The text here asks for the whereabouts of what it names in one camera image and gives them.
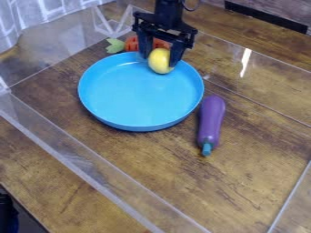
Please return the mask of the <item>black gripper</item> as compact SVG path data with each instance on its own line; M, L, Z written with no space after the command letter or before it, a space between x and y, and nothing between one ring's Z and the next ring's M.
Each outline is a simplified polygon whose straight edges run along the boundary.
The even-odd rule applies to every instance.
M160 10L151 13L136 11L132 30L139 37L139 52L148 58L154 48L154 37L171 42L170 67L175 67L183 53L194 47L198 30L183 21L183 12Z

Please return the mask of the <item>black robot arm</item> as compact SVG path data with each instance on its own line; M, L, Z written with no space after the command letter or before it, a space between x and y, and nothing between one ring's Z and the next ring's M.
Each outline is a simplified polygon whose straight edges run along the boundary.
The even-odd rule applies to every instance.
M198 30L183 21L183 11L190 11L183 0L155 0L154 13L136 11L132 31L139 37L139 52L147 58L154 49L154 39L171 44L170 67L175 67L183 53L195 44Z

